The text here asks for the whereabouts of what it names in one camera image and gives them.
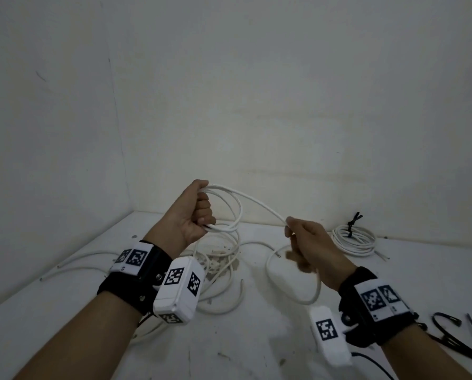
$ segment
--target white wall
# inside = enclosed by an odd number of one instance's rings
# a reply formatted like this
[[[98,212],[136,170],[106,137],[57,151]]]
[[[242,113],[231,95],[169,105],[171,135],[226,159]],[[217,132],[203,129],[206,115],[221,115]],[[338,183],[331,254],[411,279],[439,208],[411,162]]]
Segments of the white wall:
[[[98,0],[0,0],[0,301],[131,210]]]
[[[105,11],[136,209],[208,178],[327,227],[360,210],[382,236],[472,246],[472,0]]]

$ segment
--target black zip tie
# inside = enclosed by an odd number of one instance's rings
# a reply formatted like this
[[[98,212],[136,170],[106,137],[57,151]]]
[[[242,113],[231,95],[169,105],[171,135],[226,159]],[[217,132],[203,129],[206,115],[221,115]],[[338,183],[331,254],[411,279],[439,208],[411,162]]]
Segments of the black zip tie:
[[[363,215],[360,215],[359,212],[355,214],[354,218],[347,223],[348,225],[348,236],[352,237],[352,226],[358,221]]]

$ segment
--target left hand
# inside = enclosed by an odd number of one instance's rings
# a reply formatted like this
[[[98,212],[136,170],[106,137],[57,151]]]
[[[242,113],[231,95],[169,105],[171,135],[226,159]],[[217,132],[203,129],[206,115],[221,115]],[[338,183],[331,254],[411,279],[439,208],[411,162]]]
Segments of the left hand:
[[[207,232],[201,225],[216,223],[207,194],[199,192],[207,185],[207,180],[194,180],[143,239],[174,259],[204,236]]]

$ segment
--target wrist strap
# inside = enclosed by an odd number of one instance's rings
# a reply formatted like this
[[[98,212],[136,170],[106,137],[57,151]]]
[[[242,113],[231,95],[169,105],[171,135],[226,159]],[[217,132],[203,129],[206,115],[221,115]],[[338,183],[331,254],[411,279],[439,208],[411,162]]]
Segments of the wrist strap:
[[[340,286],[339,310],[359,326],[347,333],[347,343],[379,345],[413,324],[410,309],[397,292],[371,271],[359,267]]]
[[[152,312],[157,296],[153,286],[162,283],[172,261],[162,249],[141,240],[134,248],[124,250],[116,259],[97,294],[108,291],[143,315]]]

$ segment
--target hand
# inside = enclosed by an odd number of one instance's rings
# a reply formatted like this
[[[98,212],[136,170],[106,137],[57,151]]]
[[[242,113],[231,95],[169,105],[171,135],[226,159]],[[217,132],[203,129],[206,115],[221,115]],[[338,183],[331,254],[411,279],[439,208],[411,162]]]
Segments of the hand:
[[[309,265],[313,266],[322,282],[337,291],[357,267],[336,248],[321,224],[293,217],[287,217],[286,222],[285,237],[291,239],[298,267],[305,270]]]
[[[174,259],[204,236],[201,225],[216,223],[207,194],[199,192],[207,185],[207,180],[194,180],[143,239]]]

